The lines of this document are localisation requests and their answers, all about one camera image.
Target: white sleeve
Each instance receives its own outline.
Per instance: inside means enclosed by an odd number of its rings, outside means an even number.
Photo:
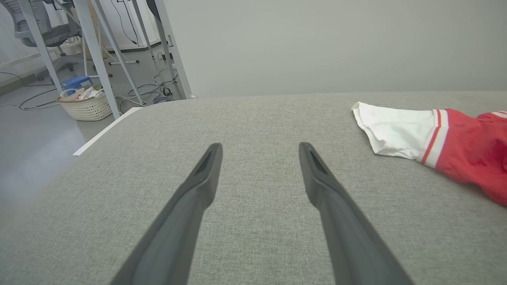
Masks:
[[[421,161],[438,125],[435,110],[399,110],[357,102],[352,111],[373,152],[385,156]]]

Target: red garment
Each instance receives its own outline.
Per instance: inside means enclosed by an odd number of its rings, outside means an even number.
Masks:
[[[447,113],[448,127],[439,123],[424,157],[433,153],[438,171],[456,182],[479,185],[491,200],[507,206],[507,112],[472,118],[453,109],[437,111],[439,118]],[[438,143],[442,137],[443,146]]]

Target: red stripe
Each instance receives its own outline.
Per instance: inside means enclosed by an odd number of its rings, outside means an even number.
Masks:
[[[422,160],[421,160],[422,164],[426,163],[426,159],[428,159],[429,152],[431,151],[433,144],[435,144],[435,140],[437,139],[437,134],[439,133],[440,126],[442,124],[441,123],[442,118],[440,117],[440,110],[437,110],[437,115],[438,115],[439,126],[435,129],[435,132],[433,132],[433,136],[431,137],[431,140],[429,141],[428,149],[426,150],[426,153],[422,157]]]

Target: chair backrest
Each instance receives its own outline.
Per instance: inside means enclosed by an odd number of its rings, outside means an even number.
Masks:
[[[14,21],[14,37],[21,39],[22,42],[26,45],[27,42],[34,43],[35,40],[31,34],[30,29],[28,28],[28,24],[26,23],[25,16],[21,11],[21,7],[19,6],[18,0],[0,0],[0,3],[9,11],[12,19]],[[48,12],[44,7],[43,2],[30,2],[33,10],[33,14],[37,20],[37,24],[39,24],[39,29],[41,33],[51,32],[51,23],[49,21]]]

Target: gray wall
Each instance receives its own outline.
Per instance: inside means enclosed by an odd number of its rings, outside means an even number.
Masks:
[[[165,0],[199,97],[507,90],[505,0]]]

